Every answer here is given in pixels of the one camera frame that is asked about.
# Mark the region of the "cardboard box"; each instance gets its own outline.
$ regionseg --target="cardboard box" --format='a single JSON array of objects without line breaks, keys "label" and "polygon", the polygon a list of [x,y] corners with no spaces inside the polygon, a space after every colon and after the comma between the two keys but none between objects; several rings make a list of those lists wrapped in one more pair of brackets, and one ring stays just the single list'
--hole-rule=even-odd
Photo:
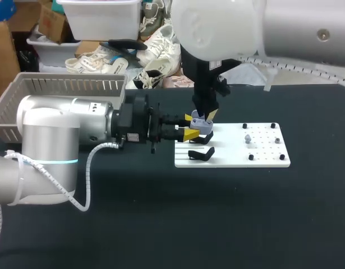
[{"label": "cardboard box", "polygon": [[51,2],[42,4],[39,32],[54,42],[64,43],[71,35],[69,23],[65,15],[52,11],[51,7]]},{"label": "cardboard box", "polygon": [[26,38],[40,16],[39,3],[15,5],[16,13],[7,22],[0,22],[0,96],[20,72],[16,50],[27,50]]},{"label": "cardboard box", "polygon": [[40,17],[39,3],[15,3],[16,13],[8,21],[11,32],[30,32]]},{"label": "cardboard box", "polygon": [[7,22],[0,22],[0,96],[20,72]]},{"label": "cardboard box", "polygon": [[98,48],[101,41],[82,41],[75,51],[75,57],[78,58],[83,53],[93,52]]}]

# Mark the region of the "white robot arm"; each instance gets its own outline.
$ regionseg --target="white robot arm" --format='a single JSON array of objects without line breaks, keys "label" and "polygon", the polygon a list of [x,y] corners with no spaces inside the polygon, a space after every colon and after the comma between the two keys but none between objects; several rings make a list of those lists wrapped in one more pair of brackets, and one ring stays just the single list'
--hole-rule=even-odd
[{"label": "white robot arm", "polygon": [[345,66],[345,0],[174,0],[171,18],[201,60],[258,54]]}]

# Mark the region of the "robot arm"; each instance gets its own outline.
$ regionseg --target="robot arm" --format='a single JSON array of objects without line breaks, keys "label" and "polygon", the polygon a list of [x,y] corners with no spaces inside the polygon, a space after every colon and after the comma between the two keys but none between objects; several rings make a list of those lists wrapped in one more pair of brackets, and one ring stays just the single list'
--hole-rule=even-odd
[{"label": "robot arm", "polygon": [[241,57],[345,66],[345,0],[174,0],[171,18],[183,71],[195,82],[192,100],[206,119],[218,109],[215,93],[229,93],[219,75]]}]

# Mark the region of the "mounting bolt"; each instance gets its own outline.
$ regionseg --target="mounting bolt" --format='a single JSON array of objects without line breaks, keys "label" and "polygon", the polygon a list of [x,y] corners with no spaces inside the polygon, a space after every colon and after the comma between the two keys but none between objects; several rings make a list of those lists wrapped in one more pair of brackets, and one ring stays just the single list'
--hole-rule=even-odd
[{"label": "mounting bolt", "polygon": [[252,139],[249,134],[245,136],[245,140],[246,140],[246,144],[249,144],[251,142]]}]

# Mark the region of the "black bracket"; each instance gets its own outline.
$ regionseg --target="black bracket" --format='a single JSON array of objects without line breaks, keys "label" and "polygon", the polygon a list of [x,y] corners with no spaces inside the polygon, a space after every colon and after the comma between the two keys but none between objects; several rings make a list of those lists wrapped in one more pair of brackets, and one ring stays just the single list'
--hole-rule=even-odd
[{"label": "black bracket", "polygon": [[213,131],[210,132],[209,135],[207,135],[206,137],[196,137],[194,139],[191,139],[190,140],[190,143],[196,143],[196,144],[202,144],[202,145],[207,145],[210,140],[212,139],[213,137]]},{"label": "black bracket", "polygon": [[188,151],[188,156],[190,157],[190,160],[199,160],[199,161],[209,161],[215,153],[215,148],[212,147],[209,149],[209,151],[206,154],[194,151],[194,150],[189,150]]}]

